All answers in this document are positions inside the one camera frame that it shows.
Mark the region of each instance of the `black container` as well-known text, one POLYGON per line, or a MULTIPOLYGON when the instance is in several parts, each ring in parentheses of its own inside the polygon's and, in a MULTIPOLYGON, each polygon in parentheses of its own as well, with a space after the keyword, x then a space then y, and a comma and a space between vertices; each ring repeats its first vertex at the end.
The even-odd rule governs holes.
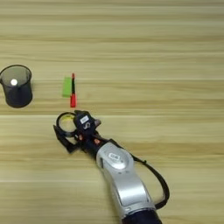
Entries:
POLYGON ((13 108, 23 108, 32 101, 32 72, 26 66, 8 66, 0 73, 5 100, 13 108))

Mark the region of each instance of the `black cable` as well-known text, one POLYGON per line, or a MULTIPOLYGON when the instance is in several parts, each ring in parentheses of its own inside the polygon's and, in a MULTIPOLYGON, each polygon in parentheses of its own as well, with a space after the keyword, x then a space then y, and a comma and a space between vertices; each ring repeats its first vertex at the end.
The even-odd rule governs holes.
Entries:
POLYGON ((165 179, 157 170, 155 170, 152 166, 147 164, 146 160, 143 161, 140 158, 135 157, 132 154, 131 154, 131 156, 133 157, 133 159, 136 162, 141 163, 142 165, 146 166, 157 177, 157 180, 161 184, 163 191, 164 191, 164 199, 162 201, 160 201, 159 203, 157 203, 155 206, 156 206, 156 209, 160 209, 160 208, 164 207, 170 198, 170 189, 169 189, 169 186, 167 185, 167 183, 165 182, 165 179))

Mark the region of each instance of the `green block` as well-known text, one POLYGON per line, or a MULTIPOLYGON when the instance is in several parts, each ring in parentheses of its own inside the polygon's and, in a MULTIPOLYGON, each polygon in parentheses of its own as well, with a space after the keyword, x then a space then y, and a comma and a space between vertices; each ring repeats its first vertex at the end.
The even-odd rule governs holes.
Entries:
POLYGON ((66 77, 63 83, 63 97, 70 97, 72 93, 72 78, 66 77))

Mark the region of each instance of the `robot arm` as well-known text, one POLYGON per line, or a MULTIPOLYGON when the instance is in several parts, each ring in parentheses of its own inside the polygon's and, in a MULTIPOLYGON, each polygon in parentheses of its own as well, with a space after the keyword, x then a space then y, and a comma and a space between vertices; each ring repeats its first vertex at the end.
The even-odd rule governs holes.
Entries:
POLYGON ((87 111, 63 113, 54 125, 59 141, 69 153, 78 148, 90 154, 104 174, 122 224, 162 224, 157 209, 163 207, 170 197, 169 187, 164 178, 146 161, 134 157, 112 139, 102 138, 96 128, 101 124, 87 111), (64 121, 71 121, 69 129, 63 127, 64 121), (73 137, 72 144, 67 137, 73 137), (134 161, 145 165, 155 174, 164 190, 164 200, 154 205, 142 180, 134 169, 134 161))

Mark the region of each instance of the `wooden table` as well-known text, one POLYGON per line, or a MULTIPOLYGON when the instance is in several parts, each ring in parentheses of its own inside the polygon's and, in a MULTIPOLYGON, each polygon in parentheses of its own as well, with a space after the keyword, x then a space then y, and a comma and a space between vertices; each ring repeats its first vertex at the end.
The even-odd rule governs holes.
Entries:
MULTIPOLYGON (((1 0, 0 67, 32 70, 34 99, 0 97, 1 224, 116 224, 108 186, 87 154, 69 156, 53 132, 69 108, 166 178, 165 224, 224 221, 223 0, 1 0)), ((154 200, 162 191, 136 170, 154 200)))

